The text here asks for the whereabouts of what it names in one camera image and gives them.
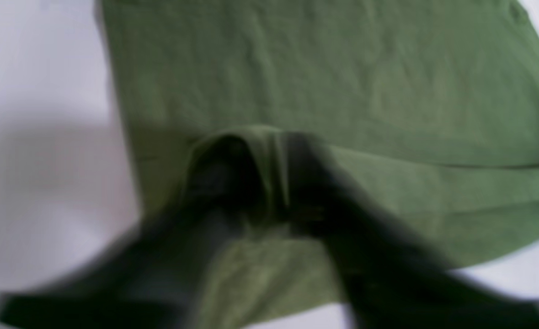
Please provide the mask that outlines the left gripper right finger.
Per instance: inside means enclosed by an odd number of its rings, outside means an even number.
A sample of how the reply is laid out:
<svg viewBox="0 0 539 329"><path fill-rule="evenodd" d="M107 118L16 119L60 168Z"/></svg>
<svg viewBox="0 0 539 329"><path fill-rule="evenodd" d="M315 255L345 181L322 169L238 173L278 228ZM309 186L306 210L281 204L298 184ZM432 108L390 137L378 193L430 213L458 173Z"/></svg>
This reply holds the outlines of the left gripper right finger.
<svg viewBox="0 0 539 329"><path fill-rule="evenodd" d="M539 329L539 302L451 275L426 244L322 157L286 134L292 225L319 240L359 329Z"/></svg>

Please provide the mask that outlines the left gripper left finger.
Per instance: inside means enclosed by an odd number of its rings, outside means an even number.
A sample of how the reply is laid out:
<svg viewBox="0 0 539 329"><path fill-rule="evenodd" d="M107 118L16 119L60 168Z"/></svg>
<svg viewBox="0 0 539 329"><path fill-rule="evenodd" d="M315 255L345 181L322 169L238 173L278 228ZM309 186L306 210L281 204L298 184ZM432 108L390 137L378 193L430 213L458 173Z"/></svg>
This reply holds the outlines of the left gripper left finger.
<svg viewBox="0 0 539 329"><path fill-rule="evenodd" d="M75 274L0 296L0 324L17 329L180 329L194 312L209 263L244 232L263 197L243 138L197 151L178 199L141 235L123 238Z"/></svg>

